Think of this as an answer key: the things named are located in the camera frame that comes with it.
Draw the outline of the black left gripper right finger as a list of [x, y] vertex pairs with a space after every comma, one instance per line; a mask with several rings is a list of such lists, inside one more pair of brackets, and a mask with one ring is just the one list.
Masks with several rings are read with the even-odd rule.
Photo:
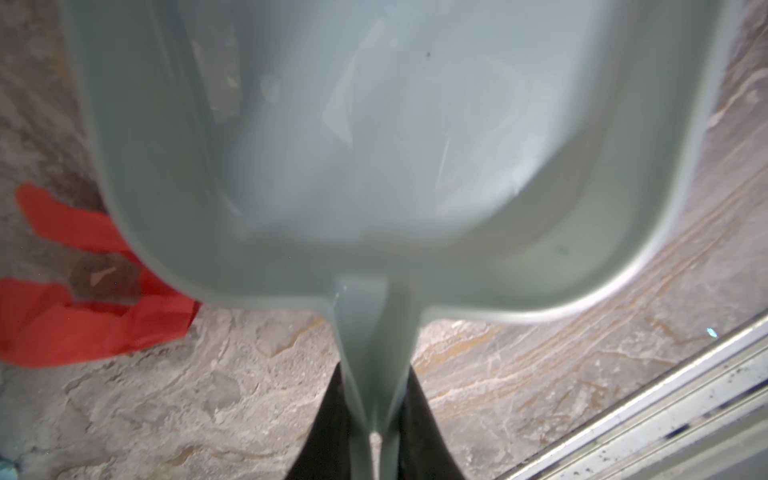
[[449, 452], [413, 368], [398, 415], [400, 480], [465, 480]]

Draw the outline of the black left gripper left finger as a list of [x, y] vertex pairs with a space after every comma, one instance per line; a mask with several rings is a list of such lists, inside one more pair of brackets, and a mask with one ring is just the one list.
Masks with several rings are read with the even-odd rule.
[[352, 417], [344, 398], [341, 364], [331, 376], [317, 415], [286, 480], [350, 480]]

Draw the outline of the light teal plastic dustpan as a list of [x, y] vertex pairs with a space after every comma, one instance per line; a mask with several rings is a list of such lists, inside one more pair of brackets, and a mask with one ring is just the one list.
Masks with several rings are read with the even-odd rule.
[[621, 288], [684, 204], [738, 1], [63, 1], [99, 190], [158, 277], [323, 315], [351, 479], [421, 328]]

